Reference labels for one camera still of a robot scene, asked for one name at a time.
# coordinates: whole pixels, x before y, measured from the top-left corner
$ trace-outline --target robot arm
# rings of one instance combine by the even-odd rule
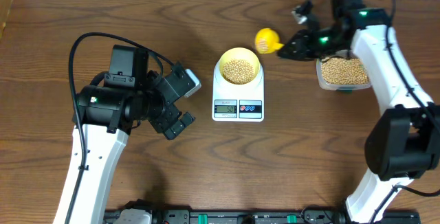
[[[353,53],[362,61],[362,64],[368,72],[368,78],[371,81],[373,90],[379,103],[381,115],[387,109],[394,109],[402,105],[406,109],[419,108],[414,98],[408,95],[408,91],[394,68],[391,58],[386,48],[384,39],[385,25],[372,25],[364,30],[357,30],[351,49]],[[393,44],[393,54],[399,65],[399,68],[405,75],[405,78],[414,88],[417,97],[426,105],[432,102],[432,99],[420,87],[415,80],[408,64],[406,63],[395,38],[395,31],[390,28],[390,43]],[[380,206],[383,199],[395,185],[407,186],[413,179],[408,176],[394,177],[386,181],[381,181],[379,176],[367,169],[366,174],[361,180],[355,192],[346,200],[346,209],[349,218],[357,223],[369,223],[371,218]],[[374,221],[382,219],[384,210],[397,196],[393,194],[384,207],[377,213]]]
[[[335,23],[324,29],[319,29],[316,17],[310,13],[310,1],[297,7],[294,16],[299,23],[307,21],[308,29],[295,34],[278,55],[307,61],[351,49],[362,61],[377,97],[381,118],[367,138],[365,157],[368,170],[345,202],[345,219],[347,223],[380,221],[395,193],[399,192],[396,185],[407,186],[426,170],[437,167],[440,136],[419,103],[409,94],[393,64],[385,38],[391,22],[385,11],[367,8],[362,0],[331,0],[331,4]],[[440,122],[440,107],[434,105],[416,81],[392,27],[388,30],[388,42],[414,95],[436,122]],[[410,133],[410,127],[418,131]]]
[[[196,92],[201,87],[200,81],[179,63],[171,65],[167,76],[162,76],[160,62],[160,74],[147,73],[149,56],[158,62],[154,52],[115,45],[109,71],[97,75],[77,95],[87,147],[86,166],[76,198],[72,198],[82,156],[76,127],[69,171],[54,223],[66,221],[72,199],[75,200],[70,223],[102,222],[116,164],[134,120],[148,120],[167,139],[176,138],[195,120],[189,113],[180,118],[182,112],[174,102]],[[98,86],[101,80],[103,87]]]

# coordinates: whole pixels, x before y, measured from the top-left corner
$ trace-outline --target white scale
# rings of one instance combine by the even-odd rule
[[[228,82],[221,75],[220,63],[223,57],[233,50],[238,50],[239,54],[244,52],[247,57],[251,56],[251,53],[255,57],[253,60],[258,61],[253,52],[244,48],[230,49],[220,58],[214,68],[212,118],[215,121],[226,122],[261,122],[264,119],[263,67],[258,61],[258,74],[249,83],[236,85]]]

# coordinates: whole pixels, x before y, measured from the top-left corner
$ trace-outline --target green connector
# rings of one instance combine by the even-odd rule
[[[290,214],[287,216],[287,223],[296,223],[296,216],[293,214]]]
[[[199,214],[199,224],[208,224],[207,214]]]

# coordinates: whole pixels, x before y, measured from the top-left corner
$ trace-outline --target wood grain surface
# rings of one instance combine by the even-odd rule
[[[364,142],[379,118],[372,89],[343,94],[318,86],[314,63],[260,55],[265,120],[211,119],[212,71],[232,47],[253,47],[272,27],[286,41],[301,27],[290,12],[304,0],[14,0],[0,41],[0,222],[51,223],[72,149],[67,56],[85,32],[137,41],[200,78],[177,105],[196,122],[167,141],[145,123],[133,131],[115,171],[107,208],[145,199],[194,209],[336,206],[366,170]],[[390,0],[365,0],[389,7]],[[397,0],[395,28],[415,76],[440,102],[440,0]],[[316,12],[331,23],[329,0]],[[77,89],[107,70],[108,38],[88,38],[75,58]],[[438,171],[412,186],[434,191]],[[440,223],[440,198],[400,193],[390,208],[416,209]]]

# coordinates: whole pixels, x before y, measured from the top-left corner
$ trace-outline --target plastic container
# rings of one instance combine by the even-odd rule
[[[346,58],[347,51],[337,52],[334,56],[341,56],[343,58]],[[367,89],[367,88],[371,87],[370,82],[368,82],[366,84],[358,84],[358,85],[338,85],[338,84],[328,83],[326,80],[324,80],[324,76],[322,76],[321,64],[322,64],[321,60],[316,60],[316,74],[318,75],[319,86],[322,89],[333,90],[333,91],[336,91],[336,90],[351,91],[351,90]]]

